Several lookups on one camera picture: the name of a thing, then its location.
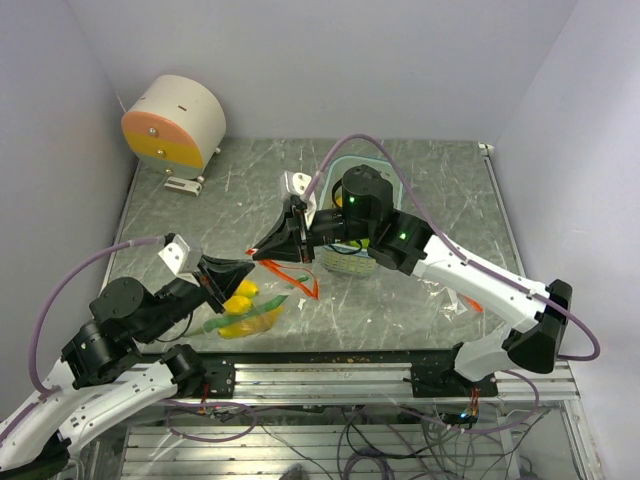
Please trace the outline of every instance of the wall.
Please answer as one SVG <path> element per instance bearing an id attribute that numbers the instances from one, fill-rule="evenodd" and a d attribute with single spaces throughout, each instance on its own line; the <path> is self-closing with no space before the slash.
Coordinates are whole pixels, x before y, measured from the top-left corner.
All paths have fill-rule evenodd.
<path id="1" fill-rule="evenodd" d="M 134 166 L 121 115 L 65 2 L 0 2 L 0 418 L 33 390 L 27 348 L 43 300 L 113 241 Z M 83 274 L 54 307 L 41 376 L 90 318 L 104 267 Z"/>
<path id="2" fill-rule="evenodd" d="M 241 137 L 494 143 L 576 0 L 69 0 L 130 106 L 163 73 Z"/>
<path id="3" fill-rule="evenodd" d="M 581 0 L 497 144 L 528 274 L 573 284 L 602 357 L 574 364 L 612 479 L 637 478 L 640 3 Z M 587 353 L 572 328 L 564 352 Z"/>

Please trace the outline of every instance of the gray wall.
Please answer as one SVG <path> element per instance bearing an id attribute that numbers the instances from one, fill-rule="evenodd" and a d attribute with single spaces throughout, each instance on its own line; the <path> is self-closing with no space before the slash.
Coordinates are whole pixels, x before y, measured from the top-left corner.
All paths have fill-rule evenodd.
<path id="1" fill-rule="evenodd" d="M 125 105 L 163 73 L 243 137 L 494 143 L 576 0 L 69 0 Z"/>
<path id="2" fill-rule="evenodd" d="M 113 241 L 134 165 L 114 92 L 65 2 L 0 2 L 0 418 L 33 388 L 27 347 L 56 281 Z M 104 264 L 54 307 L 41 373 L 77 327 Z"/>
<path id="3" fill-rule="evenodd" d="M 637 478 L 640 3 L 581 0 L 497 144 L 529 275 L 573 284 L 602 357 L 572 365 L 612 479 Z M 588 353 L 569 329 L 564 352 Z"/>

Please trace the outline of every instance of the gray marble surface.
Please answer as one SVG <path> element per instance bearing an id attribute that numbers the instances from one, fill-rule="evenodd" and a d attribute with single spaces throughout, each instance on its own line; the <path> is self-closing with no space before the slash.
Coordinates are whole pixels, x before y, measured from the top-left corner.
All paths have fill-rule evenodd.
<path id="1" fill-rule="evenodd" d="M 221 145 L 222 153 L 207 167 L 207 182 L 199 198 L 166 191 L 164 177 L 143 166 L 121 238 L 173 231 L 199 239 L 208 255 L 246 258 L 246 249 L 267 233 L 280 214 L 278 178 L 283 170 L 313 174 L 333 143 L 227 139 Z M 476 143 L 386 140 L 384 145 L 454 241 L 501 267 L 516 270 L 505 220 Z M 362 141 L 353 142 L 341 153 L 378 157 Z M 416 214 L 406 194 L 402 209 Z M 155 291 L 172 278 L 156 252 L 140 247 L 118 253 L 111 278 L 134 276 Z M 312 270 L 320 282 L 320 300 L 290 299 L 270 331 L 235 340 L 221 339 L 213 332 L 188 342 L 198 351 L 434 348 L 475 340 L 501 324 L 490 312 L 460 313 L 449 292 L 432 282 L 383 268 L 364 279 L 332 273 L 320 262 Z M 261 297 L 282 289 L 261 266 L 249 278 L 261 285 Z M 211 317 L 211 310 L 201 307 L 192 328 Z M 165 338 L 182 328 L 182 324 L 174 327 Z M 155 343 L 142 350 L 160 352 L 169 346 Z"/>

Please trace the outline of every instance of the light green basket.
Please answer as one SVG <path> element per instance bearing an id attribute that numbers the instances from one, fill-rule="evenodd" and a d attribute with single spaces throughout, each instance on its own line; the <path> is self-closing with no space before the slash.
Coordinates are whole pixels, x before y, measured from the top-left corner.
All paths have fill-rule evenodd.
<path id="1" fill-rule="evenodd" d="M 375 168 L 382 174 L 382 178 L 391 182 L 391 185 L 393 186 L 394 207 L 400 209 L 403 195 L 402 183 L 393 171 L 393 168 L 391 168 L 391 165 L 384 160 L 361 157 L 358 155 L 345 155 L 333 162 L 329 168 L 329 175 L 327 176 L 327 181 L 322 189 L 322 194 L 320 195 L 320 209 L 324 210 L 327 208 L 334 208 L 333 201 L 331 200 L 331 188 L 339 179 L 342 178 L 347 170 L 359 165 L 367 165 L 371 168 Z M 357 250 L 356 247 L 343 245 L 341 243 L 334 244 L 333 248 L 345 253 Z M 324 246 L 322 252 L 322 265 L 327 270 L 367 277 L 375 270 L 376 261 L 367 255 L 366 249 L 363 249 L 362 252 L 356 253 L 355 255 L 341 255 L 334 252 L 330 247 Z"/>

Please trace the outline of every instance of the basket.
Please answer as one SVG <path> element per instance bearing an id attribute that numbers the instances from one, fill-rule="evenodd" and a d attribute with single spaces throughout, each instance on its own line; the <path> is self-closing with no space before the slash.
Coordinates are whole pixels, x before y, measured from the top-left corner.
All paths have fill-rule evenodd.
<path id="1" fill-rule="evenodd" d="M 331 200 L 331 188 L 339 179 L 342 178 L 347 170 L 359 165 L 367 165 L 371 168 L 375 168 L 382 174 L 384 179 L 391 182 L 391 185 L 393 186 L 394 207 L 396 209 L 400 209 L 403 194 L 402 183 L 393 171 L 393 168 L 391 168 L 391 165 L 384 160 L 358 155 L 345 155 L 333 162 L 329 168 L 329 175 L 327 176 L 327 181 L 322 189 L 322 194 L 320 195 L 320 209 L 324 210 L 327 208 L 334 208 L 333 201 Z M 332 247 L 338 252 L 344 253 L 357 250 L 356 247 L 341 243 L 333 244 Z M 375 270 L 376 261 L 367 255 L 367 252 L 364 249 L 362 252 L 353 255 L 342 255 L 334 251 L 329 246 L 325 245 L 322 248 L 322 265 L 327 270 L 358 275 L 361 277 L 367 277 Z"/>

